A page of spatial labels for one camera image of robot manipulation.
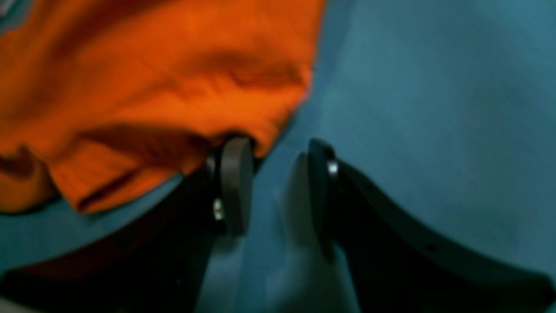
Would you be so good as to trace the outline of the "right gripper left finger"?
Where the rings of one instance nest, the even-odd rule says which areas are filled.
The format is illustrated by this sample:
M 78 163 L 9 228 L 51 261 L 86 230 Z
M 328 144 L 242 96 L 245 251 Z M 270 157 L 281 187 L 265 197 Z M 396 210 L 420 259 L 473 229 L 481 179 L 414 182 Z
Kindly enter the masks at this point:
M 192 313 L 216 238 L 248 232 L 254 173 L 252 141 L 233 137 L 127 226 L 8 270 L 1 296 L 48 313 Z

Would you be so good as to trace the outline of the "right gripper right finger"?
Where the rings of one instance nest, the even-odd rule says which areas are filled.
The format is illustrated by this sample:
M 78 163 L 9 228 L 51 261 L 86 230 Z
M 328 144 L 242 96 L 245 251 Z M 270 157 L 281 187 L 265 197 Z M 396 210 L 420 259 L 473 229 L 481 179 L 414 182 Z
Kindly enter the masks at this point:
M 342 249 L 364 313 L 544 313 L 555 302 L 547 275 L 435 232 L 316 138 L 308 186 L 322 253 Z

